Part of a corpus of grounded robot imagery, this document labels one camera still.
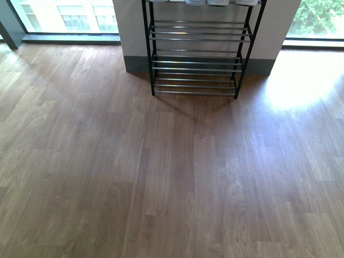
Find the wooden floor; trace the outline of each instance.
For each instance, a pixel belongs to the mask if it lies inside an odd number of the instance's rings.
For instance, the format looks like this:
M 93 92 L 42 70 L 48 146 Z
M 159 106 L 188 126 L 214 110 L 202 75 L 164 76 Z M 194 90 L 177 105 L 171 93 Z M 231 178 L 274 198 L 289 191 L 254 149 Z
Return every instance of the wooden floor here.
M 344 257 L 340 60 L 152 97 L 120 46 L 0 45 L 0 257 Z

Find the green foliage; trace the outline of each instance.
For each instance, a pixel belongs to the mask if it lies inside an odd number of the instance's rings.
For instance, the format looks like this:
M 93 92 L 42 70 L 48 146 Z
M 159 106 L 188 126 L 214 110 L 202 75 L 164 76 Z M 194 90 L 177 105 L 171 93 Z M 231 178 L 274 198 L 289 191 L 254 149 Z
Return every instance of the green foliage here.
M 342 15 L 343 0 L 302 0 L 288 35 L 336 33 L 333 18 Z

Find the shoe rack shelf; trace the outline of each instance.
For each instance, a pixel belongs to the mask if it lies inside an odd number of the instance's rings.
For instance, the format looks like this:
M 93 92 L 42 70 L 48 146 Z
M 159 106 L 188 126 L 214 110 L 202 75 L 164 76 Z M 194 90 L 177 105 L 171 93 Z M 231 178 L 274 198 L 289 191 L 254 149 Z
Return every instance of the shoe rack shelf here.
M 259 1 L 257 6 L 246 6 L 242 22 L 155 19 L 154 5 L 161 3 L 141 1 L 152 95 L 237 98 L 267 0 Z M 184 0 L 164 2 L 173 3 L 186 4 Z M 250 18 L 254 8 L 260 10 L 252 30 Z M 185 43 L 198 47 L 184 47 Z M 231 49 L 237 50 L 209 48 L 213 44 L 232 44 Z M 245 59 L 244 44 L 249 44 Z

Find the glass window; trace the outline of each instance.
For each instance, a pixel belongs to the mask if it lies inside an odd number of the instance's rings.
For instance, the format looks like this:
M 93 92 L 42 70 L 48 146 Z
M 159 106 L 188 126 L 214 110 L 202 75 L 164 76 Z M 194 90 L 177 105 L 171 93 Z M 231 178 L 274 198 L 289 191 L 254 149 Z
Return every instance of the glass window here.
M 114 9 L 112 6 L 93 6 L 95 15 L 109 15 L 114 16 Z
M 30 21 L 31 25 L 37 32 L 42 32 L 41 25 L 39 24 L 36 15 L 26 15 L 28 20 Z
M 93 5 L 113 6 L 112 0 L 92 0 Z
M 58 8 L 62 15 L 85 15 L 83 6 L 59 5 Z
M 28 32 L 118 33 L 112 0 L 10 0 Z
M 302 0 L 287 37 L 344 39 L 344 1 Z
M 86 16 L 63 15 L 62 18 L 67 30 L 70 32 L 86 32 L 90 30 Z
M 23 7 L 24 12 L 25 12 L 26 14 L 28 14 L 28 15 L 32 15 L 32 14 L 33 14 L 33 11 L 32 11 L 32 9 L 31 9 L 31 6 L 30 6 L 30 5 L 28 5 L 28 4 L 22 4 L 21 6 Z
M 114 16 L 97 16 L 97 21 L 101 32 L 111 33 L 112 31 L 118 31 Z

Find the window sill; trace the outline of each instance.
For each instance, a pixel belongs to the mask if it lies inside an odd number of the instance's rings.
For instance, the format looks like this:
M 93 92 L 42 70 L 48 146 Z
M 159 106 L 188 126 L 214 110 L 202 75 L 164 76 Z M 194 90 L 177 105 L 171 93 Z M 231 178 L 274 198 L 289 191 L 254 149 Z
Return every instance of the window sill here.
M 344 41 L 286 39 L 282 48 L 344 50 Z
M 66 45 L 120 45 L 119 35 L 37 35 L 23 37 L 24 43 Z

